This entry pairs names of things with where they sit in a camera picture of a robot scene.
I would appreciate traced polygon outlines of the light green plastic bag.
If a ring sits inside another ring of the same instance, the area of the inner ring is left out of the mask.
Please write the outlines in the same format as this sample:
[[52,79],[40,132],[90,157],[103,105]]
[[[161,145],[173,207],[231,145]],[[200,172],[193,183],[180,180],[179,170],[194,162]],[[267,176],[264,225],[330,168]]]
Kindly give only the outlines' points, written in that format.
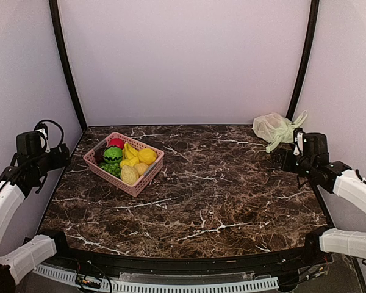
[[295,121],[290,121],[278,113],[262,115],[253,120],[252,130],[255,135],[268,143],[265,147],[267,153],[271,153],[280,143],[293,143],[294,130],[300,128],[308,116],[303,111]]

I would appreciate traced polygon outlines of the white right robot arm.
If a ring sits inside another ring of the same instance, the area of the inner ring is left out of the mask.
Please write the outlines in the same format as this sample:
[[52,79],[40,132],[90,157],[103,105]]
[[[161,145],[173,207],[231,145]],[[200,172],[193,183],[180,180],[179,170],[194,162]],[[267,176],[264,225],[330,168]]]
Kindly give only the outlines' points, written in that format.
[[[320,186],[366,214],[366,179],[349,165],[329,160],[327,137],[318,132],[293,132],[294,150],[280,149],[272,155],[273,165],[295,173],[312,187]],[[338,253],[366,261],[366,232],[346,231],[326,225],[305,237],[299,259],[305,265],[320,260],[326,253]]]

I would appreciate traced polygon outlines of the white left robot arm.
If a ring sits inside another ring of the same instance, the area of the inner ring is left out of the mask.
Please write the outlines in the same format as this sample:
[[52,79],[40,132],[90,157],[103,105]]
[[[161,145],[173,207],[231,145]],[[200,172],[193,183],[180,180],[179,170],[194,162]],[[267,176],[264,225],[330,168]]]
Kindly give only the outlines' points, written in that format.
[[[69,149],[63,140],[48,145],[48,127],[57,122],[44,119],[33,131],[16,137],[16,153],[0,175],[0,245],[18,208],[35,189],[39,193],[50,171],[67,167]],[[61,266],[74,261],[63,231],[44,230],[14,251],[0,256],[0,292],[15,292],[16,286],[39,264],[52,258]]]

